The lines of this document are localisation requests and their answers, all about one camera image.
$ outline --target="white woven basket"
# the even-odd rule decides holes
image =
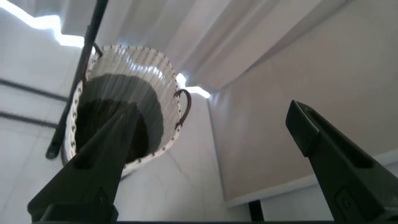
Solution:
[[[155,157],[162,155],[171,147],[180,134],[182,123],[190,107],[189,103],[184,116],[182,116],[180,93],[184,91],[189,98],[189,102],[190,96],[186,90],[178,90],[176,75],[170,61],[163,53],[157,50],[145,47],[111,45],[103,47],[102,53],[101,57],[95,55],[90,59],[85,74],[86,80],[89,82],[93,78],[104,74],[123,74],[139,77],[149,83],[155,90],[163,115],[164,132],[159,148],[143,158],[126,164],[122,172],[123,178]],[[81,81],[75,90],[73,102],[67,117],[65,139],[63,142],[63,159],[66,161],[69,161],[76,155],[77,108],[83,91],[83,82]]]

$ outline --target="black metal pole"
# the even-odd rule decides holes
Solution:
[[[55,133],[52,137],[51,143],[45,156],[47,159],[54,159],[58,156],[60,152],[60,148],[63,142],[63,138],[65,135],[65,127],[68,112],[70,109],[70,105],[72,104],[73,94],[79,84],[80,80],[84,78],[88,59],[90,58],[90,53],[93,48],[93,43],[95,41],[95,37],[97,36],[98,29],[100,28],[101,20],[104,16],[104,12],[106,9],[106,5],[108,4],[108,0],[97,0],[93,16],[91,17],[90,25],[88,26],[86,35],[85,35],[85,45],[83,46],[80,54],[80,59],[77,65],[76,74],[73,79],[72,87],[70,88],[69,98],[66,107],[63,109],[62,116],[60,121],[58,122],[58,127],[55,130]]]
[[[64,101],[64,102],[68,101],[68,98],[66,98],[64,96],[57,95],[57,94],[54,94],[54,93],[50,93],[48,91],[32,88],[30,86],[25,86],[25,85],[22,85],[22,84],[14,83],[14,82],[11,82],[9,80],[2,79],[2,78],[0,78],[0,84],[5,85],[5,86],[9,86],[9,87],[12,87],[12,88],[16,88],[16,89],[19,89],[19,90],[23,90],[23,91],[28,91],[28,92],[31,92],[31,93],[34,93],[34,94],[38,94],[40,96],[45,96],[47,98],[52,98],[52,99],[60,100],[60,101]]]
[[[12,113],[6,113],[6,112],[3,112],[3,111],[0,111],[0,117],[7,118],[7,119],[13,119],[13,120],[16,120],[16,121],[22,121],[22,122],[30,123],[30,124],[46,126],[46,127],[50,127],[50,128],[57,128],[57,126],[58,126],[57,124],[51,123],[51,122],[48,122],[48,121],[41,121],[39,119],[27,118],[27,117],[24,117],[24,116],[12,114]]]

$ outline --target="black furniture leg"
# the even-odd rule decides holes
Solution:
[[[87,63],[90,58],[90,53],[93,48],[93,43],[98,33],[98,29],[100,28],[101,20],[104,16],[104,12],[106,9],[106,5],[108,4],[108,0],[97,0],[93,16],[91,17],[90,25],[88,26],[86,35],[85,35],[85,45],[83,46],[80,54],[80,59],[76,68],[76,74],[73,79],[72,86],[70,88],[69,98],[67,105],[63,109],[62,116],[60,121],[58,122],[58,127],[55,130],[53,138],[51,140],[50,146],[45,153],[47,159],[54,159],[58,156],[60,152],[60,148],[63,142],[63,138],[65,135],[66,121],[70,106],[73,100],[74,91],[79,84],[80,80],[84,78]]]

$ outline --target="marble floor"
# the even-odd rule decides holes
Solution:
[[[0,8],[0,77],[67,95],[80,48],[65,47]],[[248,221],[247,205],[224,208],[208,104],[193,94],[180,137],[123,180],[119,220]],[[57,122],[64,103],[0,85],[0,111]],[[30,223],[27,203],[62,168],[47,160],[53,129],[0,118],[0,223]]]

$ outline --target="brown handle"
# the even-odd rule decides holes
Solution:
[[[175,125],[175,128],[177,128],[179,125],[182,126],[182,124],[184,123],[185,119],[188,116],[189,110],[191,109],[192,98],[191,98],[191,94],[189,94],[189,92],[187,90],[184,90],[184,89],[179,90],[174,93],[174,96],[180,96],[182,92],[184,92],[185,95],[187,96],[187,108],[185,109],[185,112],[182,115],[180,121]]]

